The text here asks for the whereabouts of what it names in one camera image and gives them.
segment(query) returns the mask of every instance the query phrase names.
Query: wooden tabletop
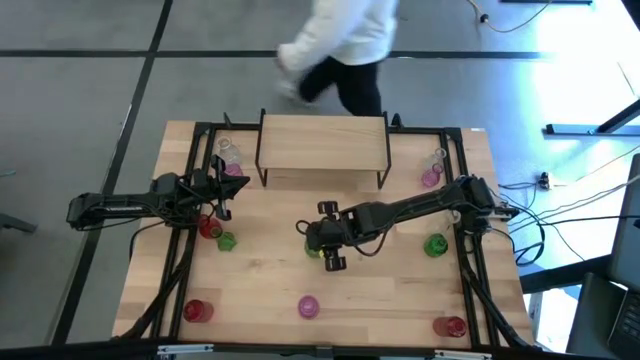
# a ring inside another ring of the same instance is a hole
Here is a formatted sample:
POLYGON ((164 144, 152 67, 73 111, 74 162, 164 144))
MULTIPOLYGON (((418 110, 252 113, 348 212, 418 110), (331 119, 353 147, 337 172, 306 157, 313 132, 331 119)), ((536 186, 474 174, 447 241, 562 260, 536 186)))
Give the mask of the wooden tabletop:
MULTIPOLYGON (((154 176, 181 173, 189 152, 194 122, 167 124, 154 176)), ((469 348, 469 337, 442 338, 432 329, 439 316, 466 318, 452 227, 446 212, 395 226, 374 258, 363 258, 345 248, 348 268, 327 273, 322 260, 309 258, 304 238, 294 229, 300 219, 318 220, 316 204, 338 201, 346 208, 363 201, 392 202, 425 189, 419 179, 422 164, 438 148, 436 136, 392 134, 393 167, 383 190, 366 172, 270 170, 269 186, 263 188, 253 165, 256 131, 219 131, 229 136, 243 156, 242 168, 251 182, 228 206, 233 220, 224 223, 238 245, 220 252, 212 240, 198 238, 186 299, 210 301, 212 320, 204 324, 182 322, 179 338, 190 341, 333 344, 344 346, 469 348), (422 251, 427 236, 443 233, 449 251, 433 259, 422 251), (297 303, 304 295, 315 296, 320 314, 314 320, 298 315, 297 303)), ((470 172, 484 177, 496 188, 487 134, 463 130, 470 172)), ((457 155, 449 146, 453 168, 457 155)), ((444 185, 444 177, 438 187, 444 185)), ((156 221, 148 219, 145 224, 156 221)), ((496 228, 506 231, 504 224, 496 228)), ((138 236, 113 328, 121 334, 142 314, 158 290, 169 243, 170 229, 152 228, 138 236)), ((377 242, 364 246, 373 250, 377 242)), ((483 238, 491 292, 505 318, 526 341, 532 343, 530 324, 511 244, 499 234, 483 238)), ((167 305, 163 334, 168 332, 167 305)), ((488 343, 484 313, 476 299, 483 343, 488 343)))
POLYGON ((382 117, 265 115, 260 167, 382 171, 384 127, 382 117))

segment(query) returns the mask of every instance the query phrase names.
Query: shoe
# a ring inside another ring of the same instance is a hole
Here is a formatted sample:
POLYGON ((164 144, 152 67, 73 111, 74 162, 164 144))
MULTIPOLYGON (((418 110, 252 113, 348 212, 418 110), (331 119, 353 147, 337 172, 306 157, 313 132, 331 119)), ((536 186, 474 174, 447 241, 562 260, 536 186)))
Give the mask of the shoe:
POLYGON ((280 95, 284 96, 291 102, 294 102, 298 105, 302 105, 305 107, 313 107, 314 103, 305 101, 300 94, 298 93, 298 87, 291 81, 286 79, 281 79, 276 84, 276 90, 280 95))

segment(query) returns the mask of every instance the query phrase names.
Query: white jacket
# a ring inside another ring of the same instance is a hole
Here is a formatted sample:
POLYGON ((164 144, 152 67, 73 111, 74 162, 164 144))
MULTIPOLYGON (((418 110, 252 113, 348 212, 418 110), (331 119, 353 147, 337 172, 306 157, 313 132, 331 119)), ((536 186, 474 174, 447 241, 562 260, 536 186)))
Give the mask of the white jacket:
POLYGON ((278 57, 291 72, 327 56, 345 65, 380 61, 391 51, 397 5, 398 0, 315 0, 312 17, 295 42, 278 47, 278 57))

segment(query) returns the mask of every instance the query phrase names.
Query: red cup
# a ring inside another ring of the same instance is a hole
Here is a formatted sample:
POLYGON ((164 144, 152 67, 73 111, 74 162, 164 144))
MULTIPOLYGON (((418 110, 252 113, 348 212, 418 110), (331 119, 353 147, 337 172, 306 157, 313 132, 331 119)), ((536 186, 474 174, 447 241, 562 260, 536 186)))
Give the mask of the red cup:
POLYGON ((182 316, 188 322, 207 322, 213 316, 213 305, 206 301, 191 300, 184 306, 182 316))
POLYGON ((222 236, 222 224, 216 218, 209 218, 207 215, 200 215, 198 220, 198 231, 206 239, 216 239, 222 236))
POLYGON ((443 316, 433 321, 433 331, 442 337, 462 337, 467 333, 467 324, 457 316, 443 316))

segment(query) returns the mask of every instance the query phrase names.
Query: wooden table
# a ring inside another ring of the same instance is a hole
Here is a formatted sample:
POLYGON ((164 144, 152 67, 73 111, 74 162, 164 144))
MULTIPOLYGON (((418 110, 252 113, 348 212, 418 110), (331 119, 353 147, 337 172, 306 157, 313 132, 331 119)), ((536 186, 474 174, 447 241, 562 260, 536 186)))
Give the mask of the wooden table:
MULTIPOLYGON (((168 122, 154 176, 184 171, 194 124, 168 122)), ((197 239, 186 300, 210 301, 215 314, 205 324, 183 321, 179 338, 214 343, 469 348, 468 336, 442 338, 432 330, 436 317, 466 318, 446 212, 395 226, 374 258, 344 249, 348 269, 337 273, 325 272, 322 260, 305 254, 304 238, 294 229, 299 219, 320 218, 319 201, 335 200, 346 208, 363 201, 392 202, 428 191, 419 180, 421 165, 439 147, 437 136, 391 134, 393 167, 379 191, 368 173, 319 170, 272 170, 269 186, 263 188, 252 164, 257 135, 257 131, 217 132, 216 136, 229 136, 239 147, 244 173, 251 182, 228 202, 233 220, 223 226, 238 240, 233 252, 222 253, 214 241, 197 239), (449 251, 432 259, 423 253, 422 245, 436 232, 447 237, 449 251), (321 311, 314 320, 304 320, 297 312, 298 300, 307 294, 320 302, 321 311)), ((465 129, 463 138, 470 172, 497 188, 487 134, 465 129)), ((449 148, 457 176, 453 143, 449 148)), ((202 156, 199 154, 197 164, 202 156)), ((154 221, 148 219, 141 225, 154 221)), ((506 230, 500 222, 494 225, 506 230)), ((158 227, 138 236, 114 334, 129 329, 156 295, 170 232, 158 227)), ((364 249, 371 251, 376 246, 373 242, 364 249)), ((484 236, 483 246, 495 303, 519 335, 532 343, 509 240, 492 233, 484 236)), ((172 299, 166 309, 162 334, 168 333, 172 299)), ((476 312, 482 342, 488 343, 484 312, 477 299, 476 312)))

